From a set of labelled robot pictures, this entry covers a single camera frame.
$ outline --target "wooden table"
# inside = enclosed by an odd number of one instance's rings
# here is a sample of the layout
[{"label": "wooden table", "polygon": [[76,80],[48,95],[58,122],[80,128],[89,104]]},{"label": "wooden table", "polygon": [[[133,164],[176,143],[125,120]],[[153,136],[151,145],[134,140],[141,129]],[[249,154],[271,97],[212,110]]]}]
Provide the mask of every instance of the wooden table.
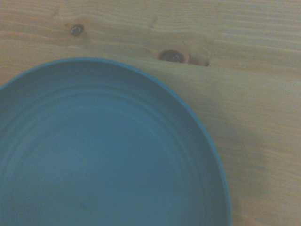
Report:
[{"label": "wooden table", "polygon": [[[191,106],[214,140],[233,224],[299,226],[300,12],[300,1],[2,0],[0,84],[67,57],[147,71]],[[184,63],[159,60],[165,50]]]}]

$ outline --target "wood grain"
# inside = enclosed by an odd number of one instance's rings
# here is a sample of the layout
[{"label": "wood grain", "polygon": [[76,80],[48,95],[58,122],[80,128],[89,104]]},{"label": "wood grain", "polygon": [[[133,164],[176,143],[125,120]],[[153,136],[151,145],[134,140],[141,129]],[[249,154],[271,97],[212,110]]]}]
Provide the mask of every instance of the wood grain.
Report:
[{"label": "wood grain", "polygon": [[[301,3],[5,0],[0,84],[42,63],[103,57],[176,91],[214,140],[235,226],[301,225]],[[75,24],[84,32],[71,35]],[[158,60],[175,49],[190,64]]]}]

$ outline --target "plate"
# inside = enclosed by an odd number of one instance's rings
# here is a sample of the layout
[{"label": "plate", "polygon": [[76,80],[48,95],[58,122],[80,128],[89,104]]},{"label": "plate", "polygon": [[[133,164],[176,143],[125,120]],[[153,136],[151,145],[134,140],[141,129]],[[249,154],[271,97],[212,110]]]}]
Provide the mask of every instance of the plate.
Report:
[{"label": "plate", "polygon": [[212,140],[187,104],[147,73],[72,58],[0,89],[0,225],[231,221]]}]

